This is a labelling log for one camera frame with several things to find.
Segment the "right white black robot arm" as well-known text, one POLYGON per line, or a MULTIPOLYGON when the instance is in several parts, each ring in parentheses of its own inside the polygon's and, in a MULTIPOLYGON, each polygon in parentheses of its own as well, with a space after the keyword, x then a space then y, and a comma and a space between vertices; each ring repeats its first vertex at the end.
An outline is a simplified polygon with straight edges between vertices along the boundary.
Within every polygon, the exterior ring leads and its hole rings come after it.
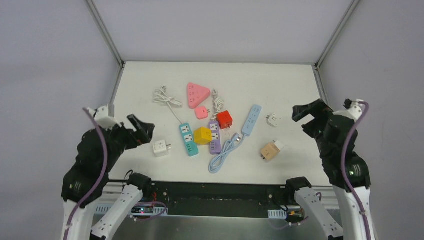
POLYGON ((292 108, 292 120, 308 115, 313 120, 302 125, 303 132, 315 140, 324 173, 338 201, 342 224, 324 207, 305 177, 286 181, 284 200, 299 205, 306 220, 319 225, 328 240, 376 239, 370 209, 371 177, 366 161, 355 152, 357 128, 370 105, 360 99, 344 101, 344 110, 332 110, 322 99, 292 108))

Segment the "small pink plug adapter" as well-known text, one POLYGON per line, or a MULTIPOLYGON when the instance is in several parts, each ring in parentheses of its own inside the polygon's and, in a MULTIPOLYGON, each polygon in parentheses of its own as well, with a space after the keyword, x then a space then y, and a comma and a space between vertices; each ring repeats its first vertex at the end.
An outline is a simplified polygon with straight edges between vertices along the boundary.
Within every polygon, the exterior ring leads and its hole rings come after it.
POLYGON ((198 120, 207 119, 209 117, 210 110, 205 106, 198 106, 194 109, 195 116, 198 120))

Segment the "beige cube adapter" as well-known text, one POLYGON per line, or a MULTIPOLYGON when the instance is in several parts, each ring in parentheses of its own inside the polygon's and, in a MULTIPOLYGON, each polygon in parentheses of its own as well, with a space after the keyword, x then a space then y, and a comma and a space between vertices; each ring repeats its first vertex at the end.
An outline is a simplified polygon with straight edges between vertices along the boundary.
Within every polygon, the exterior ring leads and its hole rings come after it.
POLYGON ((261 158, 263 160, 267 161, 267 162, 271 161, 279 153, 280 153, 280 151, 274 146, 274 142, 267 143, 260 150, 260 156, 261 156, 261 158))

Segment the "white cube adapter with picture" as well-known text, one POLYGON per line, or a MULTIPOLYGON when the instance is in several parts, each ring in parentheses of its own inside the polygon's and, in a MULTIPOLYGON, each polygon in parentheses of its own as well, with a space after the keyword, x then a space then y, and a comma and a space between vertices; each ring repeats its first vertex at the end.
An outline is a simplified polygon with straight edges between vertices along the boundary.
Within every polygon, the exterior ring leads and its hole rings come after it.
POLYGON ((152 145, 153 154, 156 158, 167 156, 171 148, 172 145, 167 144, 164 139, 155 141, 152 145))

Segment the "white plug adapter small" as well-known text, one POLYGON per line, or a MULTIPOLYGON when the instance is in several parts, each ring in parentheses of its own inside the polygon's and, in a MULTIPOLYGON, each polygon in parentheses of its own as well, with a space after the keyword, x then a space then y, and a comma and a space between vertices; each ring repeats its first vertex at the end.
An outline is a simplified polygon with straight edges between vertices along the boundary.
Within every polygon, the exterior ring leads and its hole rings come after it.
POLYGON ((266 117, 266 120, 268 125, 272 126, 273 128, 277 128, 282 121, 282 117, 277 113, 271 113, 266 117))

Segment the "purple power strip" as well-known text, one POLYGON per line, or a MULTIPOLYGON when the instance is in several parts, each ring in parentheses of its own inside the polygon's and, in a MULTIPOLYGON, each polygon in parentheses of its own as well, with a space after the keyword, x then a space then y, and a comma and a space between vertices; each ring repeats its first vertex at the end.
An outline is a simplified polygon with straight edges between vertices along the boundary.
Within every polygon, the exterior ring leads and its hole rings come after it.
POLYGON ((212 136, 212 140, 209 143, 209 152, 211 155, 219 155, 222 151, 219 122, 210 121, 208 127, 211 130, 212 136))

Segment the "red cube adapter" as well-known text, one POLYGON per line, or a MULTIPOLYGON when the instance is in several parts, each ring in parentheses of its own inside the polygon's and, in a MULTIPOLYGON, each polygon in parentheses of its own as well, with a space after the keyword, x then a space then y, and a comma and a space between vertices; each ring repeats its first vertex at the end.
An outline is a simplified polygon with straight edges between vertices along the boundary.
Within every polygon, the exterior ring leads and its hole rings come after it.
POLYGON ((216 120, 221 130, 228 129, 233 125, 233 118, 228 110, 218 113, 216 120))

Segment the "teal power strip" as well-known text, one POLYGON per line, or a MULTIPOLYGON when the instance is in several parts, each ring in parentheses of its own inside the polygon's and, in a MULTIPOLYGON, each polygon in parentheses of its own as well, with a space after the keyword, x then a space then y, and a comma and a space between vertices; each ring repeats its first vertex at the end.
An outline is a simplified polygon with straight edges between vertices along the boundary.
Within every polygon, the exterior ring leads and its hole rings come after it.
POLYGON ((179 126, 179 130, 189 157, 199 154, 197 144, 194 142, 194 134, 188 123, 183 123, 179 126))

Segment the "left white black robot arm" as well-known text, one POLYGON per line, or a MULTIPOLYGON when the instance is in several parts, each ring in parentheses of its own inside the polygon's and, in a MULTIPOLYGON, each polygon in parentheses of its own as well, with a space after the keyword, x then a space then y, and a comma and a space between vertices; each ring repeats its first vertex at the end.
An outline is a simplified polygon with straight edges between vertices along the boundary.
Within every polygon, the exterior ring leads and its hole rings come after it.
POLYGON ((130 210, 138 202, 149 201, 153 195, 152 179, 134 172, 112 208, 92 225, 96 207, 110 181, 110 171, 125 151, 151 142, 155 125, 142 122, 133 114, 127 119, 134 128, 126 128, 116 121, 104 127, 92 116, 89 118, 94 129, 82 136, 75 163, 63 178, 63 240, 111 239, 130 210))

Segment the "pink triangular power socket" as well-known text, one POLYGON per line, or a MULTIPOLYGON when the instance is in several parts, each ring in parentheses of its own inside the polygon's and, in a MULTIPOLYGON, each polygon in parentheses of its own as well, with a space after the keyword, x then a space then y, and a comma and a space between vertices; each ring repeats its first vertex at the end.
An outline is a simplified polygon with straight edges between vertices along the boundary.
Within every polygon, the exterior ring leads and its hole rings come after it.
POLYGON ((191 83, 187 84, 187 101, 190 109, 197 108, 211 95, 211 90, 207 87, 191 83))

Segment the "light blue power strip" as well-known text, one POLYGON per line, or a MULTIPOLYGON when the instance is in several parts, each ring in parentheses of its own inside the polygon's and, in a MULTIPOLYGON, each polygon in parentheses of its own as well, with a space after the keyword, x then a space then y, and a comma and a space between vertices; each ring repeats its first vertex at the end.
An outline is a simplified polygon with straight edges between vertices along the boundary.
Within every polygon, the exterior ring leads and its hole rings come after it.
POLYGON ((247 119, 244 122, 244 125, 241 129, 241 133, 245 137, 249 137, 252 134, 252 131, 256 125, 256 122, 259 119, 259 115, 261 111, 262 111, 262 107, 257 104, 254 104, 252 108, 250 109, 250 112, 247 115, 247 119))

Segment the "white USB charger plug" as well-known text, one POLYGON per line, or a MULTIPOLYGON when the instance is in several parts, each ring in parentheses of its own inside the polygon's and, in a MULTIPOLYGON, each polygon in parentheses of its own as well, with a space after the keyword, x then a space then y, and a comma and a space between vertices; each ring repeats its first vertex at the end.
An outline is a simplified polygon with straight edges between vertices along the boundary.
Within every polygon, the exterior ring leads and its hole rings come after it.
POLYGON ((285 147, 285 145, 279 140, 274 140, 273 144, 279 151, 281 151, 285 147))

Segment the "yellow cube adapter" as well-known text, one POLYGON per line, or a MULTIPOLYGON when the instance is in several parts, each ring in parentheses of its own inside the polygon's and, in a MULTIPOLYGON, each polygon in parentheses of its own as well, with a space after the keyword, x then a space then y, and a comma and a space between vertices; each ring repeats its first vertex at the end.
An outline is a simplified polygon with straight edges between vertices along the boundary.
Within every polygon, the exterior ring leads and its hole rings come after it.
POLYGON ((212 131, 207 127, 200 127, 194 131, 194 142, 197 145, 207 145, 212 139, 212 131))

